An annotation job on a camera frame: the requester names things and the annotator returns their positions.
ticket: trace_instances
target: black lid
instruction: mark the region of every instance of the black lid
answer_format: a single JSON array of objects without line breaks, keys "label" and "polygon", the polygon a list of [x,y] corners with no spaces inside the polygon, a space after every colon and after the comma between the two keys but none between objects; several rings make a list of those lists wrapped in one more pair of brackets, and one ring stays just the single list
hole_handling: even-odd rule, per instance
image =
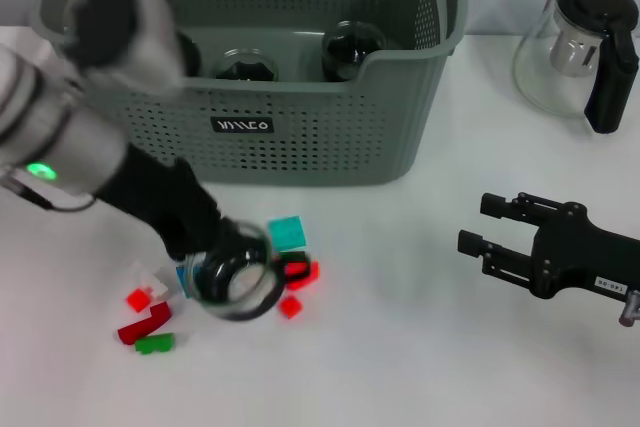
[{"label": "black lid", "polygon": [[558,9],[577,27],[607,34],[612,27],[632,31],[638,24],[634,0],[557,0]]}]

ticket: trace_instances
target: white tabletop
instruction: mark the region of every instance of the white tabletop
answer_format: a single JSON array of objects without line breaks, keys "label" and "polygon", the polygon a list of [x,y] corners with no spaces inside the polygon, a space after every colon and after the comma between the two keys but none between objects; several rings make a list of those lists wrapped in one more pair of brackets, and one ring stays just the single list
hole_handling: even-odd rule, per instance
[{"label": "white tabletop", "polygon": [[[0,41],[15,45],[16,32]],[[0,193],[0,425],[636,423],[640,327],[618,325],[621,303],[577,290],[539,300],[456,251],[466,229],[530,252],[533,227],[479,214],[485,192],[575,200],[600,227],[640,238],[640,91],[617,133],[590,133],[523,103],[516,43],[462,41],[396,182],[208,186],[234,218],[302,218],[322,277],[293,321],[224,322],[178,294],[161,330],[177,349],[139,356],[113,335],[136,320],[122,300],[132,262],[172,275],[151,229],[106,205],[48,214]]]}]

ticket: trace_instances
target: green block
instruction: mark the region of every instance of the green block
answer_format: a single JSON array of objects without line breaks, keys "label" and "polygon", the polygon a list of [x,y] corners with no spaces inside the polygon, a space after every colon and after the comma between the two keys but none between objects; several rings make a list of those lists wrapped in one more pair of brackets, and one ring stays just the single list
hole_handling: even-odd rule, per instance
[{"label": "green block", "polygon": [[277,252],[299,249],[307,245],[300,217],[287,217],[269,222],[269,234]]},{"label": "green block", "polygon": [[136,352],[140,352],[142,355],[154,352],[169,352],[175,344],[176,336],[174,334],[150,335],[136,341]]}]

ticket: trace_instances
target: label sticker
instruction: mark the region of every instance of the label sticker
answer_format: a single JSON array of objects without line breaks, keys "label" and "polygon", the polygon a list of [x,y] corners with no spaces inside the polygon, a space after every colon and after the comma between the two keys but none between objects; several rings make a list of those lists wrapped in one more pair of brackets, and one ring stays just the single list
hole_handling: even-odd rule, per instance
[{"label": "label sticker", "polygon": [[616,294],[626,294],[627,286],[624,284],[619,284],[617,282],[613,282],[611,280],[603,279],[602,277],[596,277],[596,282],[594,284],[596,287],[600,287],[601,289],[607,289],[611,292],[615,292]]},{"label": "label sticker", "polygon": [[273,134],[271,117],[211,117],[211,126],[219,134]]}]

